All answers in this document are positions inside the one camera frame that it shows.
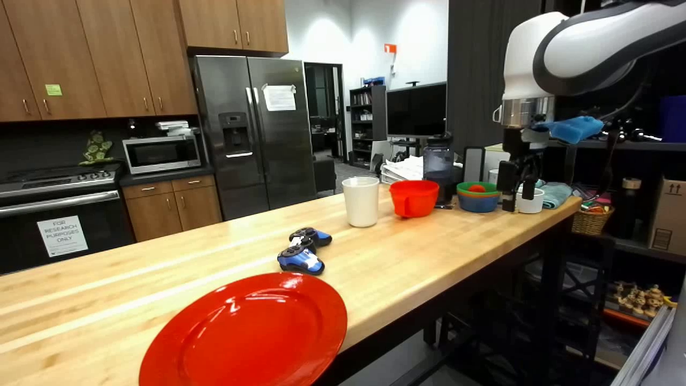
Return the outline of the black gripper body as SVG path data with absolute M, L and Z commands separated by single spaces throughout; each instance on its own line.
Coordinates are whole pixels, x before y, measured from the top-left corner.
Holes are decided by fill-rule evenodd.
M 502 209 L 512 213 L 516 192 L 522 190 L 522 181 L 540 176 L 540 158 L 529 150 L 529 145 L 516 129 L 503 132 L 502 149 L 510 154 L 510 159 L 500 164 L 497 190 L 502 193 Z

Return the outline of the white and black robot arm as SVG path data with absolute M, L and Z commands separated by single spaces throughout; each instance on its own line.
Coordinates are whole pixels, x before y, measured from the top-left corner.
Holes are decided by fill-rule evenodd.
M 602 121 L 591 117 L 558 121 L 558 98 L 614 87 L 641 58 L 683 42 L 686 0 L 618 0 L 573 17 L 549 12 L 520 22 L 506 43 L 503 92 L 492 111 L 510 154 L 497 171 L 502 209 L 516 213 L 536 197 L 538 165 L 529 153 L 529 132 L 565 145 L 602 132 Z

